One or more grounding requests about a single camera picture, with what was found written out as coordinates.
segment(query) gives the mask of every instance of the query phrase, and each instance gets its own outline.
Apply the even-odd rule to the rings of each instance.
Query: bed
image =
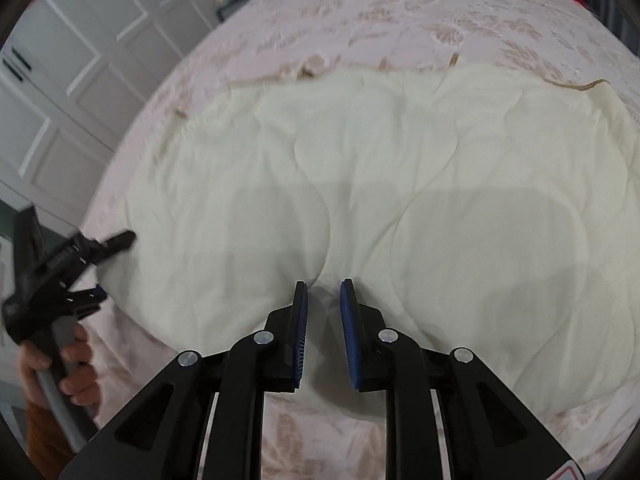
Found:
[[[197,113],[231,82],[297,78],[364,64],[439,69],[452,57],[524,69],[561,84],[612,83],[640,126],[640,60],[572,0],[252,0],[174,70],[146,104],[104,175],[82,230],[105,237],[154,135]],[[87,276],[90,282],[94,276]],[[105,424],[175,351],[112,302],[87,321]],[[543,419],[587,473],[605,468],[640,418],[640,381]],[[384,478],[378,422],[270,397],[267,479]]]

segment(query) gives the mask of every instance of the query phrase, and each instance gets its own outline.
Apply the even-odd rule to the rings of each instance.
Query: white cloth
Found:
[[[235,87],[169,128],[132,182],[134,249],[102,269],[175,349],[225,351],[310,285],[298,400],[354,394],[340,280],[424,346],[472,348],[536,413],[638,375],[637,134],[610,86],[484,64]]]

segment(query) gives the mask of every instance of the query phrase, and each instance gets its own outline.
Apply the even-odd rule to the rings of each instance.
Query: hand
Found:
[[[100,387],[96,383],[97,374],[89,364],[92,357],[91,347],[87,344],[88,334],[81,324],[74,327],[76,341],[64,346],[60,355],[70,363],[80,365],[60,381],[60,390],[71,396],[71,402],[78,406],[100,405]],[[51,366],[51,359],[44,355],[31,341],[23,341],[18,354],[18,369],[24,395],[36,406],[49,409],[38,380],[36,370],[46,370]]]

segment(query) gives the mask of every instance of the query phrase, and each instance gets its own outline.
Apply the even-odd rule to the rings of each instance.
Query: cabinet handle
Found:
[[[3,59],[2,64],[7,67],[7,70],[11,72],[18,81],[20,81],[21,83],[24,82],[24,79],[20,75],[20,72],[18,72],[13,66],[11,66],[7,60]]]
[[[14,53],[14,56],[15,56],[15,57],[17,57],[18,61],[20,61],[20,62],[25,66],[25,68],[26,68],[29,72],[31,72],[31,65],[27,62],[27,60],[26,60],[26,59],[24,59],[24,57],[22,56],[22,54],[20,54],[20,52],[18,52],[18,51],[15,49],[15,47],[13,47],[13,46],[11,47],[11,52],[13,52],[13,53]]]

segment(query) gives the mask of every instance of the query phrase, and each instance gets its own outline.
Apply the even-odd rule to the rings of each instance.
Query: orange sleeve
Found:
[[[49,410],[27,403],[27,455],[46,480],[57,480],[75,456]]]

